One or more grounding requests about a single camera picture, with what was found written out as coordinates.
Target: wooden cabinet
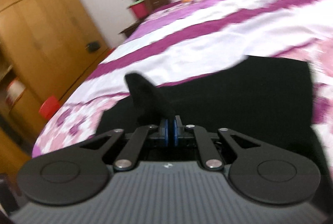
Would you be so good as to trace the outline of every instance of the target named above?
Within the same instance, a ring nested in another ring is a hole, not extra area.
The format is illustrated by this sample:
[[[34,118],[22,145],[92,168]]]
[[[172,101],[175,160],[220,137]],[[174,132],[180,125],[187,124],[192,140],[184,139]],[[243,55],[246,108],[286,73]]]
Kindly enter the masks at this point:
[[[8,174],[10,181],[15,183],[17,172],[29,159],[30,157],[0,129],[0,173]]]
[[[41,104],[51,95],[63,103],[108,52],[79,0],[0,0],[0,41],[8,65],[27,87],[4,114],[10,80],[0,84],[0,113],[17,122],[30,143],[46,123],[38,114]],[[95,41],[100,48],[89,53],[86,46]]]
[[[26,89],[9,111],[9,115],[26,130],[25,138],[31,144],[36,141],[46,124],[46,120],[38,113],[41,104],[34,94]]]
[[[126,38],[129,38],[143,21],[144,19],[137,20],[135,23],[129,25],[126,29],[122,30],[120,33],[125,35]]]

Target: metal screw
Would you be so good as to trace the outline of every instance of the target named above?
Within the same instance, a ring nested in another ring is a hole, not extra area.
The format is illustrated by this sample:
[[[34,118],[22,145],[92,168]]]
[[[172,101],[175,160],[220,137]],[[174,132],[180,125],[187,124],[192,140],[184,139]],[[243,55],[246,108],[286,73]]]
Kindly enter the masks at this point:
[[[169,168],[172,168],[173,167],[173,165],[171,164],[171,163],[168,163],[168,164],[165,164],[165,165],[163,165],[165,168],[167,168],[167,169],[169,169]]]
[[[116,161],[115,165],[120,169],[125,169],[130,167],[132,165],[132,162],[130,162],[128,159],[120,159]]]
[[[222,166],[222,162],[217,159],[210,159],[206,162],[206,166],[209,168],[219,168]]]

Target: black cloth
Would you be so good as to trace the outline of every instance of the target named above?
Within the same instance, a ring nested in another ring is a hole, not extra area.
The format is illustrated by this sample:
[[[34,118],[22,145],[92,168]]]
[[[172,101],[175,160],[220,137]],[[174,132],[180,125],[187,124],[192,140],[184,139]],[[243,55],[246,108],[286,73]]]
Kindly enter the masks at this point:
[[[226,127],[302,154],[328,174],[326,160],[311,129],[312,82],[306,62],[249,57],[238,65],[175,86],[156,88],[129,74],[131,93],[106,110],[96,135],[116,128],[133,132],[180,115],[183,124],[210,132]]]

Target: gray ribbed plate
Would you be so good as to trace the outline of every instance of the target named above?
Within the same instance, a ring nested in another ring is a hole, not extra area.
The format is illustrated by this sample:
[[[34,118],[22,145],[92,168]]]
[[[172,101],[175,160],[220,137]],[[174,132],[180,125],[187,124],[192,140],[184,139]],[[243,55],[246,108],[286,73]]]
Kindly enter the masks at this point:
[[[68,207],[28,203],[17,224],[320,224],[310,203],[265,207],[238,195],[224,175],[196,162],[141,162],[117,173],[94,198]]]

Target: purple and white bedspread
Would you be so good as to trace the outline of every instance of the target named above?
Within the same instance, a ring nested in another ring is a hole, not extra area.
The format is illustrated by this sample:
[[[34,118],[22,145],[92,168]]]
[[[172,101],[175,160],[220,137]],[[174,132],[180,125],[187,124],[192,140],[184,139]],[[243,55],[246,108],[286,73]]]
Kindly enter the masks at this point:
[[[310,62],[313,128],[333,167],[333,0],[195,0],[160,9],[72,94],[45,126],[33,156],[94,135],[103,111],[129,95],[128,72],[171,86],[247,55]]]

